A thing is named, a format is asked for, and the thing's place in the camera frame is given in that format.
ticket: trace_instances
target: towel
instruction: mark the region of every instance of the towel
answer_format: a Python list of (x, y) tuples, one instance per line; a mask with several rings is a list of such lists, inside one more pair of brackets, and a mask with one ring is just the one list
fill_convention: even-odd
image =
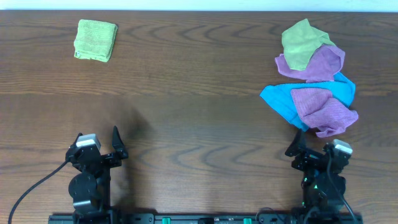
[(355, 84), (346, 78), (341, 72), (335, 75), (334, 82), (320, 83), (292, 83), (276, 86), (267, 86), (260, 93), (260, 96), (267, 104), (285, 118), (290, 124), (308, 130), (308, 126), (300, 119), (290, 92), (293, 89), (301, 88), (322, 88), (330, 90), (333, 97), (339, 100), (344, 106), (349, 107), (354, 100)]
[(107, 62), (112, 54), (118, 27), (115, 24), (81, 19), (77, 28), (75, 57)]
[(282, 33), (284, 55), (292, 70), (305, 70), (314, 51), (322, 44), (335, 45), (329, 39), (329, 34), (310, 26), (308, 19)]
[(333, 81), (333, 76), (343, 68), (345, 52), (336, 46), (324, 45), (317, 49), (303, 71), (292, 70), (283, 54), (275, 58), (280, 74), (306, 80), (307, 83)]
[(291, 94), (298, 116), (308, 127), (318, 128), (320, 138), (343, 133), (358, 119), (357, 112), (334, 99), (330, 90), (302, 88)]

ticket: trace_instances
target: folded green towel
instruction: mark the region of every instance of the folded green towel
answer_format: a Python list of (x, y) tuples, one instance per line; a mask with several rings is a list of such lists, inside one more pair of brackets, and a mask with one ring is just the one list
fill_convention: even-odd
[(112, 54), (118, 27), (115, 24), (81, 19), (77, 28), (75, 58), (107, 62)]
[(305, 70), (317, 48), (322, 44), (334, 45), (329, 34), (310, 26), (304, 19), (282, 33), (282, 45), (287, 65), (292, 70)]

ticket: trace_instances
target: pink cloth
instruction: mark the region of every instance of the pink cloth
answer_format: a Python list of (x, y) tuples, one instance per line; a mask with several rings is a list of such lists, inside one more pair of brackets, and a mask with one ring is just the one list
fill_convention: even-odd
[(358, 119), (357, 112), (333, 98), (330, 90), (302, 88), (290, 93), (298, 116), (308, 127), (318, 128), (320, 138), (343, 133)]
[(344, 57), (345, 52), (338, 47), (323, 45), (315, 51), (307, 68), (303, 71), (290, 69), (283, 54), (276, 57), (275, 62), (280, 74), (313, 83), (333, 81), (333, 76), (343, 68)]

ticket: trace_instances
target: black cable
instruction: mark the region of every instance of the black cable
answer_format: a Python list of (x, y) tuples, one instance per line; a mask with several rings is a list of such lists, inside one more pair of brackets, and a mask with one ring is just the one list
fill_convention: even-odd
[(275, 215), (278, 217), (278, 219), (279, 219), (280, 221), (282, 221), (283, 223), (285, 223), (285, 219), (283, 219), (282, 217), (280, 217), (280, 216), (278, 215), (278, 213), (277, 213), (273, 208), (270, 208), (270, 207), (260, 208), (259, 211), (258, 211), (257, 214), (256, 214), (256, 219), (255, 219), (255, 221), (257, 221), (257, 217), (259, 216), (259, 214), (260, 214), (262, 211), (267, 210), (267, 209), (273, 211), (273, 212), (275, 213)]
[(10, 215), (8, 216), (8, 224), (11, 224), (12, 222), (12, 216), (14, 215), (15, 210), (17, 209), (17, 206), (20, 204), (20, 202), (22, 201), (22, 199), (24, 199), (24, 197), (26, 197), (27, 194), (29, 194), (29, 192), (31, 192), (33, 189), (35, 189), (35, 187), (39, 186), (39, 184), (41, 184), (42, 182), (46, 181), (48, 178), (50, 178), (51, 176), (53, 176), (54, 174), (56, 174), (60, 169), (62, 169), (62, 167), (64, 167), (69, 161), (65, 161), (63, 162), (60, 167), (56, 168), (51, 174), (47, 175), (46, 177), (44, 177), (43, 179), (39, 180), (36, 184), (34, 184), (33, 186), (31, 186), (29, 189), (27, 189), (27, 191), (18, 199), (18, 201), (15, 203), (15, 205), (13, 206), (13, 208), (11, 209)]
[(353, 217), (354, 223), (358, 224), (358, 221), (354, 215), (353, 210), (351, 209), (351, 207), (348, 205), (348, 202), (344, 199), (344, 197), (342, 196), (342, 194), (339, 192), (339, 190), (337, 189), (335, 183), (332, 181), (331, 177), (330, 177), (330, 166), (331, 166), (331, 152), (330, 150), (328, 150), (328, 154), (329, 154), (329, 161), (328, 161), (328, 167), (326, 169), (326, 173), (328, 175), (329, 181), (331, 183), (331, 185), (333, 186), (333, 188), (336, 190), (338, 197), (340, 198), (340, 200), (344, 203), (344, 205), (346, 206), (347, 210), (349, 211), (349, 213), (351, 214), (351, 216)]
[(307, 214), (306, 214), (305, 217), (304, 217), (303, 224), (307, 224), (308, 218), (310, 218), (311, 213), (312, 213), (315, 209), (317, 209), (317, 208), (314, 206), (314, 207), (312, 207), (312, 208), (307, 212)]

